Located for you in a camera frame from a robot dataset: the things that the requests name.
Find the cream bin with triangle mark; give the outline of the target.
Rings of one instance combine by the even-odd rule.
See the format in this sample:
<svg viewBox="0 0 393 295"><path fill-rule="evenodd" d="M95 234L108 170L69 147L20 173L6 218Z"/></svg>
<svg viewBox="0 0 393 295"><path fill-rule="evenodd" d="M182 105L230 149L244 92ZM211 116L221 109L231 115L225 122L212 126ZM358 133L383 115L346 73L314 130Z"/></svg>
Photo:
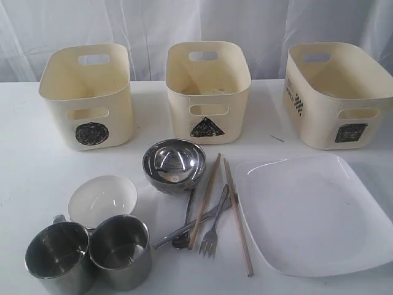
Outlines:
<svg viewBox="0 0 393 295"><path fill-rule="evenodd" d="M238 45L227 41L173 45L165 82L176 137L196 144L227 144L240 136L251 75Z"/></svg>

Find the steel spoon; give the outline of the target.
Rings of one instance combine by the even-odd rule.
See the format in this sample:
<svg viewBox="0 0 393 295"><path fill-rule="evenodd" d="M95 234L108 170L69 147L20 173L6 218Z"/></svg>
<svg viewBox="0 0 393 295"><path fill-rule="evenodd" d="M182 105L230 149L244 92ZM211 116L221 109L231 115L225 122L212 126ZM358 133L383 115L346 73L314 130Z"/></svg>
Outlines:
<svg viewBox="0 0 393 295"><path fill-rule="evenodd" d="M191 191L190 191L190 195L189 195L189 201L187 204L187 209L185 212L185 222L184 224L187 224L190 221L190 212L191 212L191 207L193 204L193 200L195 198L195 191L196 188L194 187ZM190 241L190 234L188 231L184 232L182 235L176 237L172 242L172 246L176 249L184 249L188 247Z"/></svg>

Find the steel fork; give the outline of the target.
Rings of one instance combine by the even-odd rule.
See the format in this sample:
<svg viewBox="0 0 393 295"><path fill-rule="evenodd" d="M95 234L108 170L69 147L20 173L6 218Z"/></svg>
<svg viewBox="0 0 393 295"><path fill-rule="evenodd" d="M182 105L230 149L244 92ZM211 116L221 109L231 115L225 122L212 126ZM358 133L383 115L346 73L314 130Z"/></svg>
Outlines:
<svg viewBox="0 0 393 295"><path fill-rule="evenodd" d="M218 236L216 232L217 221L219 219L220 212L222 211L222 207L225 203L225 200L228 196L228 185L226 184L222 190L222 195L220 197L219 203L217 205L217 210L214 215L213 224L209 231L207 231L201 241L201 245L199 248L199 254L203 256L208 255L208 257L214 257L216 253L216 247L218 242Z"/></svg>

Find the stainless steel bowl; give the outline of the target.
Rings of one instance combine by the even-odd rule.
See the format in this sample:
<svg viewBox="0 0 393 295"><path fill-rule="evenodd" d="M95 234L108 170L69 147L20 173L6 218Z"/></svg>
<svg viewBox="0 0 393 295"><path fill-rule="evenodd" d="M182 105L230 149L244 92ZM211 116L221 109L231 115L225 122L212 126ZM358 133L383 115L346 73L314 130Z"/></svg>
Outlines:
<svg viewBox="0 0 393 295"><path fill-rule="evenodd" d="M181 194L196 188L201 181L206 171L206 154L192 141L170 138L146 150L142 169L157 190Z"/></svg>

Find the steel mug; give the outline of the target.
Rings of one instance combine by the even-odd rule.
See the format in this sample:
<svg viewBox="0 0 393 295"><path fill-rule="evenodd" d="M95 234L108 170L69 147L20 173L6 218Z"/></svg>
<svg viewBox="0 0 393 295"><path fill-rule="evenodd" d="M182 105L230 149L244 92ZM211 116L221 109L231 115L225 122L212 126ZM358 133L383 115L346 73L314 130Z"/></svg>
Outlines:
<svg viewBox="0 0 393 295"><path fill-rule="evenodd" d="M91 234L89 256L111 288L135 289L152 270L148 227L130 214L108 218Z"/></svg>
<svg viewBox="0 0 393 295"><path fill-rule="evenodd" d="M57 215L29 243L25 266L49 294L86 294L97 276L89 246L83 225Z"/></svg>

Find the white square plate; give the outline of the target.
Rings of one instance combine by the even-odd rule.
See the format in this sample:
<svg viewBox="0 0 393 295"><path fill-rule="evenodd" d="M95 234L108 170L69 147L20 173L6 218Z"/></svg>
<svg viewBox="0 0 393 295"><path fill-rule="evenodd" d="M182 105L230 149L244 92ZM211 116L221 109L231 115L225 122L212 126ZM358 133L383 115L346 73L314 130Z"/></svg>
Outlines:
<svg viewBox="0 0 393 295"><path fill-rule="evenodd" d="M328 277L392 261L392 221L336 154L242 163L235 183L255 246L284 275Z"/></svg>

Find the small white bowl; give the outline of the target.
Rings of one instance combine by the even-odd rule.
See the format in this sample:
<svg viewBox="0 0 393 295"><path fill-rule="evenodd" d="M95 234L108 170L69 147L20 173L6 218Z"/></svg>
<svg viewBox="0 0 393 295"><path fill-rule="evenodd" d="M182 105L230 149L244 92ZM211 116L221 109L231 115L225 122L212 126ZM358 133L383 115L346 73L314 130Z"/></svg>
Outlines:
<svg viewBox="0 0 393 295"><path fill-rule="evenodd" d="M103 175L79 186L68 202L70 220L87 229L120 214L131 214L138 201L134 183L122 176Z"/></svg>

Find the cream bin with circle mark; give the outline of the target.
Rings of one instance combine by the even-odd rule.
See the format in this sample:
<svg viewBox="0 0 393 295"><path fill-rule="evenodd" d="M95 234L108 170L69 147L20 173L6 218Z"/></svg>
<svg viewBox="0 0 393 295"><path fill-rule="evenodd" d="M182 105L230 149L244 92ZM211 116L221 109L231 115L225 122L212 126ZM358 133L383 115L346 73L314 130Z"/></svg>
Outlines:
<svg viewBox="0 0 393 295"><path fill-rule="evenodd" d="M109 148L133 136L130 61L120 44L56 51L42 74L39 94L70 149Z"/></svg>

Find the cream bin with square mark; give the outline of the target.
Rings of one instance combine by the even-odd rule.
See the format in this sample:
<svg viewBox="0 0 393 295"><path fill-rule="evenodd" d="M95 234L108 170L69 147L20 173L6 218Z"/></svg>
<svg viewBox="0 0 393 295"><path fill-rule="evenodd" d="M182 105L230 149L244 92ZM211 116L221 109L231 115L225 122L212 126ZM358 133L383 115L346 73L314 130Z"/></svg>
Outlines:
<svg viewBox="0 0 393 295"><path fill-rule="evenodd" d="M288 49L282 101L307 146L363 148L392 108L392 76L358 46L296 44Z"/></svg>

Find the wooden chopstick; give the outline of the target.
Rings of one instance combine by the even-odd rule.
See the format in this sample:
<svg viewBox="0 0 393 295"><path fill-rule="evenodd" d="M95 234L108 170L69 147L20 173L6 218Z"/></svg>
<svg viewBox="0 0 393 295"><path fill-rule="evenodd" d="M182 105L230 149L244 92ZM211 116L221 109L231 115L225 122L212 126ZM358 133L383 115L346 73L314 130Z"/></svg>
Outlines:
<svg viewBox="0 0 393 295"><path fill-rule="evenodd" d="M189 244L188 244L188 247L187 247L188 250L193 250L193 246L194 246L194 243L195 243L195 239L197 237L197 233L198 233L199 226L200 226L200 223L201 223L201 219L202 219L202 216L203 216L203 213L204 213L204 209L205 209L206 205L209 203L212 187L213 187L213 184L214 184L214 179L215 179L215 176L216 176L219 164L220 164L220 158L221 158L221 153L218 153L218 155L216 157L216 160L214 162L214 165L212 166L212 169L211 169L211 173L210 173L210 176L209 176L209 179L208 179L208 183L207 183L207 186L206 186L206 190L205 190L205 193L204 193L204 197L203 197L202 203L200 205L198 216L197 216L197 219L196 219L195 224L194 224L193 231L192 231L192 233L190 235L190 241L189 241Z"/></svg>
<svg viewBox="0 0 393 295"><path fill-rule="evenodd" d="M232 208L233 208L233 212L234 212L234 216L235 216L236 226L237 226L237 229L239 232L239 237L241 240L243 258L244 258L245 265L246 265L246 273L247 273L248 277L252 277L254 275L254 268L253 268L251 257L249 254L249 248L247 245L246 235L245 235L242 221L241 221L241 215L240 215L240 211L238 208L238 203L236 201L235 187L233 184L233 178L232 178L232 173L230 170L230 164L226 158L224 158L224 168L225 168L225 175L227 178L227 184L228 184L228 188L229 188L230 200L232 203Z"/></svg>

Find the steel table knife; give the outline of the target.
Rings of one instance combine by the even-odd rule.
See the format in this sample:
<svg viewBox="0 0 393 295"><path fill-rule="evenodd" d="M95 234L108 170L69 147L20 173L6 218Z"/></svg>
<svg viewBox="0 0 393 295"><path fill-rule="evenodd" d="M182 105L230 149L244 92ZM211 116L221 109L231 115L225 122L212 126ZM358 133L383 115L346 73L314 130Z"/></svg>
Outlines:
<svg viewBox="0 0 393 295"><path fill-rule="evenodd" d="M231 206L232 206L232 204L231 204L230 198L226 197L224 204L222 205L222 211L229 209ZM210 209L207 213L204 213L200 222L204 223L205 221L214 218L217 213L218 207L219 206L216 205L215 207ZM153 244L153 247L155 249L159 249L163 245L165 245L165 244L169 243L170 241L172 241L173 239L175 239L176 237L182 235L185 232L190 231L191 229L194 228L195 222L196 222L196 219L194 219L193 221L189 222L188 224L178 228L177 230L173 231L172 233L168 234L167 236L165 236L162 239L155 242Z"/></svg>

